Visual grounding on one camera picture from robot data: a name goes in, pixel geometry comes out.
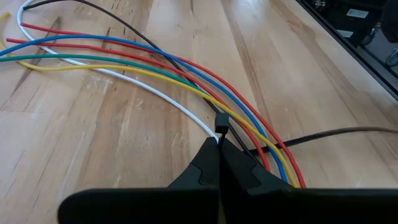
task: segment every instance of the red wire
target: red wire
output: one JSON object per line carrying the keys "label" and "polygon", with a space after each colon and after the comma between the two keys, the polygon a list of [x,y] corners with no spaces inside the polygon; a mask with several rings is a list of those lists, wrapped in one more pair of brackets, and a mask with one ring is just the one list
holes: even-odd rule
{"label": "red wire", "polygon": [[[28,27],[31,29],[37,29],[37,30],[42,30],[42,31],[46,31],[46,32],[53,32],[56,34],[84,34],[84,33],[78,33],[78,32],[69,32],[69,31],[60,31],[60,30],[53,30],[53,29],[47,29],[47,28],[43,28],[43,27],[38,27],[38,26],[33,26],[30,24],[25,24],[25,23],[21,23],[21,26],[24,27]],[[120,42],[115,42],[113,40],[104,40],[105,42],[111,42],[114,44],[118,44],[118,45],[122,45],[122,46],[126,46],[126,47],[131,47],[134,49],[139,49],[139,50],[143,50],[146,52],[150,52],[150,53],[155,53],[152,52],[151,50],[148,49],[143,49],[141,47],[136,47],[134,45],[130,45],[130,44],[125,44],[125,43],[120,43]],[[214,74],[213,72],[209,71],[208,69],[197,65],[191,61],[185,60],[184,58],[180,58],[177,57],[178,59],[182,60],[185,63],[188,63],[196,68],[199,68],[200,70],[203,70],[204,72],[208,73],[209,75],[211,75],[212,77],[216,78],[217,80],[219,80],[222,84],[224,84],[225,86],[227,86],[253,113],[254,115],[260,120],[260,122],[266,127],[266,129],[270,132],[270,134],[272,135],[272,137],[274,137],[274,139],[278,142],[279,146],[282,148],[282,150],[286,153],[287,157],[289,158],[289,161],[291,162],[294,171],[297,175],[298,178],[298,182],[300,183],[301,188],[306,188],[302,173],[300,171],[300,168],[298,167],[292,153],[289,151],[289,149],[285,146],[285,144],[283,143],[283,141],[280,139],[280,137],[278,137],[278,135],[276,134],[276,132],[272,129],[272,127],[264,120],[264,118],[262,118],[262,116],[246,101],[246,99],[244,99],[238,91],[235,90],[235,88],[233,88],[233,86],[231,86],[228,82],[226,82],[225,80],[223,80],[221,77],[217,76],[216,74]]]}
{"label": "red wire", "polygon": [[[26,41],[24,40],[16,40],[16,39],[10,39],[7,38],[8,42],[12,42],[12,43],[17,43],[17,44],[22,44]],[[193,81],[194,83],[196,83],[200,88],[204,89],[206,92],[208,92],[212,97],[214,97],[216,100],[218,100],[219,102],[221,102],[222,104],[224,104],[225,106],[228,106],[219,96],[217,96],[213,91],[211,91],[209,88],[207,88],[207,86],[205,86],[203,83],[201,83],[199,80],[191,77],[190,75],[182,72],[181,70],[178,70],[174,67],[171,67],[170,65],[166,65],[164,63],[158,62],[156,60],[152,60],[149,58],[145,58],[145,57],[141,57],[139,55],[134,55],[134,54],[128,54],[128,53],[124,53],[124,52],[120,52],[117,50],[110,50],[110,49],[103,49],[101,47],[94,47],[94,46],[90,46],[90,45],[78,45],[78,44],[57,44],[57,43],[41,43],[41,44],[35,44],[35,45],[41,45],[41,46],[47,46],[47,47],[69,47],[69,48],[78,48],[78,49],[90,49],[90,50],[97,50],[97,51],[101,51],[101,52],[106,52],[109,54],[115,54],[115,55],[120,55],[120,56],[124,56],[124,57],[130,57],[130,58],[134,58],[134,59],[138,59],[138,60],[142,60],[148,63],[153,63],[156,65],[160,65],[162,67],[168,68],[170,70],[172,70],[173,72],[176,72],[182,76],[184,76],[186,79]],[[242,125],[241,123],[239,123],[240,127],[243,128],[244,132],[249,136],[250,140],[253,142],[253,144],[255,145],[259,156],[261,158],[262,163],[264,164],[264,168],[266,169],[266,171],[270,172],[270,168],[269,168],[269,163],[266,159],[266,156],[264,154],[264,152],[261,149],[261,146],[259,144],[259,142],[257,141],[257,139],[254,137],[253,133],[250,132],[247,127],[245,127],[244,125]]]}

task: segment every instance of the wooden table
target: wooden table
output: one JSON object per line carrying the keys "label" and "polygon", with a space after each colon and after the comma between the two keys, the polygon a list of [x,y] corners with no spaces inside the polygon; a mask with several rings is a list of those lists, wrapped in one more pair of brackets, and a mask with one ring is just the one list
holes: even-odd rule
{"label": "wooden table", "polygon": [[[3,38],[24,37],[16,26],[23,2],[0,0],[0,12],[12,13],[1,26]],[[396,100],[293,0],[91,2],[163,50],[225,78],[282,139],[350,126],[398,129]],[[29,10],[24,21],[142,42],[109,16],[73,1]],[[146,55],[112,44],[106,48]],[[16,53],[36,54],[37,48]],[[46,59],[39,65],[67,63]],[[160,89],[213,126],[215,114],[200,97],[153,78],[126,75]],[[178,109],[130,83],[88,70],[39,73],[3,63],[0,223],[55,223],[57,205],[83,189],[167,186],[205,138]],[[309,187],[398,187],[396,135],[345,134],[291,150]]]}

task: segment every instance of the black cable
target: black cable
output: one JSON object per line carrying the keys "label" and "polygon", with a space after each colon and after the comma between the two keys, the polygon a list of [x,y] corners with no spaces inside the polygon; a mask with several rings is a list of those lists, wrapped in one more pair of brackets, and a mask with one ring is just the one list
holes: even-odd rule
{"label": "black cable", "polygon": [[[311,134],[311,135],[304,136],[304,137],[297,138],[297,139],[288,140],[288,141],[284,142],[284,144],[286,145],[286,147],[289,147],[289,146],[295,146],[295,145],[298,145],[301,143],[313,141],[313,140],[320,139],[320,138],[334,136],[337,134],[364,132],[364,131],[380,131],[380,132],[385,132],[385,133],[398,134],[398,130],[389,129],[389,128],[379,128],[379,127],[340,128],[340,129],[334,129],[334,130]],[[268,149],[266,147],[262,147],[262,150],[264,152],[268,152]],[[249,151],[253,155],[258,155],[257,149],[250,149]]]}
{"label": "black cable", "polygon": [[[149,45],[153,46],[153,48],[156,48],[158,50],[160,50],[158,48],[158,46],[155,45],[155,43],[153,43],[152,41],[150,41],[146,36],[144,36],[143,34],[141,34],[138,30],[136,30],[133,26],[130,26],[130,24],[128,24],[127,22],[125,22],[124,20],[120,19],[118,16],[115,16],[114,14],[110,13],[109,11],[97,6],[96,4],[90,3],[88,1],[84,1],[84,0],[46,0],[46,1],[42,1],[42,2],[38,2],[36,4],[32,4],[30,6],[25,6],[24,10],[28,10],[28,9],[32,9],[38,6],[42,6],[44,4],[48,4],[48,3],[53,3],[53,2],[59,2],[59,1],[76,1],[76,2],[80,2],[86,5],[89,5],[93,8],[96,8],[98,10],[100,10],[101,12],[111,16],[112,18],[116,19],[118,22],[122,23],[123,25],[125,25],[127,28],[129,28],[130,30],[132,30],[134,33],[136,33],[139,37],[141,37],[144,41],[146,41]],[[182,69],[171,59],[168,57],[165,57],[175,68],[177,68],[178,70]],[[198,87],[194,82],[192,82],[191,80],[188,80],[192,85],[195,85],[196,87]],[[217,109],[217,107],[211,103],[210,101],[204,99],[206,101],[206,103],[210,106],[210,108],[215,112],[215,113],[221,113],[221,111],[219,109]],[[229,129],[231,130],[232,135],[235,137],[236,141],[238,142],[239,145],[241,145],[242,149],[246,152],[246,154],[249,154],[250,156],[252,155],[249,151],[249,148],[245,145],[245,143],[243,142],[243,140],[239,137],[239,135],[237,134],[236,130],[233,128],[232,124],[229,123]]]}

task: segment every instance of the green wire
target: green wire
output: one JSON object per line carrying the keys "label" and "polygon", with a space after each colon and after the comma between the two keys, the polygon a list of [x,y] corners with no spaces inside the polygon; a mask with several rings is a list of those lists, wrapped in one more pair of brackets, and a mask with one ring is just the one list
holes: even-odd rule
{"label": "green wire", "polygon": [[192,85],[191,83],[187,82],[186,80],[176,77],[175,75],[172,75],[168,72],[156,69],[151,66],[147,65],[141,65],[139,63],[135,62],[129,62],[126,60],[121,60],[121,59],[116,59],[116,58],[109,58],[109,57],[99,57],[99,56],[92,56],[92,55],[73,55],[73,54],[57,54],[57,55],[21,55],[21,56],[12,56],[12,57],[4,57],[0,58],[0,62],[10,62],[10,61],[15,61],[15,60],[27,60],[27,59],[38,59],[38,58],[82,58],[82,59],[92,59],[92,60],[100,60],[100,61],[105,61],[105,62],[116,62],[116,63],[121,63],[125,65],[131,65],[133,67],[138,67],[138,68],[143,68],[145,70],[149,70],[152,72],[156,72],[159,74],[162,74],[166,77],[172,78],[175,81],[178,81],[180,83],[184,83],[192,88],[195,88],[197,90],[203,91],[199,89],[197,86]]}

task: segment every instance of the white wire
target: white wire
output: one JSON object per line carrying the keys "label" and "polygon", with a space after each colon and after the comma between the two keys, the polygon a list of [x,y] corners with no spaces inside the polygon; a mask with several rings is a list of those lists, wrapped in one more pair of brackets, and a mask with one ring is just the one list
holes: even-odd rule
{"label": "white wire", "polygon": [[[25,36],[26,36],[29,40],[35,40],[35,39],[34,39],[31,35],[29,35],[29,33],[25,30],[25,28],[23,28],[23,27],[21,26],[21,22],[22,22],[22,13],[24,12],[24,7],[25,7],[25,6],[28,6],[30,3],[34,2],[34,1],[35,1],[35,0],[28,0],[28,1],[26,1],[26,2],[19,8],[18,13],[17,13],[17,23],[18,23],[19,29],[22,31],[22,33],[25,34]],[[41,49],[45,50],[46,52],[50,53],[50,54],[53,54],[53,55],[58,54],[58,53],[56,53],[55,51],[53,51],[53,50],[51,50],[51,49],[49,49],[49,48],[47,48],[47,47],[43,47],[43,46],[39,46],[39,47],[40,47]],[[71,59],[67,59],[67,58],[62,58],[62,60],[66,61],[66,62],[68,62],[68,63],[74,64],[74,65],[86,65],[85,63],[81,63],[81,62],[78,62],[78,61],[75,61],[75,60],[71,60]],[[133,84],[136,84],[136,85],[138,85],[138,86],[140,86],[140,87],[143,87],[144,89],[146,89],[146,90],[148,90],[148,91],[151,91],[151,92],[153,92],[154,94],[160,96],[161,98],[163,98],[163,99],[166,100],[167,102],[169,102],[169,103],[171,103],[172,105],[174,105],[174,106],[175,106],[176,108],[178,108],[180,111],[182,111],[183,113],[185,113],[185,114],[186,114],[188,117],[190,117],[192,120],[194,120],[194,122],[196,122],[197,124],[199,124],[199,126],[200,126],[201,128],[203,128],[203,129],[209,134],[210,137],[214,137],[214,138],[217,140],[217,142],[218,142],[218,137],[216,136],[216,134],[215,134],[207,125],[205,125],[203,121],[201,121],[198,117],[196,117],[191,111],[187,110],[187,109],[186,109],[185,107],[183,107],[181,104],[177,103],[176,101],[174,101],[173,99],[171,99],[171,98],[168,97],[167,95],[163,94],[163,93],[160,92],[159,90],[156,90],[155,88],[152,88],[151,86],[146,85],[145,83],[142,83],[142,82],[140,82],[140,81],[138,81],[138,80],[135,80],[135,79],[133,79],[133,78],[127,77],[127,76],[122,75],[122,74],[117,73],[117,72],[113,72],[113,71],[110,71],[110,70],[107,70],[107,69],[103,69],[103,68],[99,68],[99,69],[95,69],[95,70],[97,70],[97,71],[99,71],[99,72],[103,72],[103,73],[108,74],[108,75],[111,75],[111,76],[114,76],[114,77],[117,77],[117,78],[120,78],[120,79],[123,79],[123,80],[125,80],[125,81],[127,81],[127,82],[131,82],[131,83],[133,83]]]}

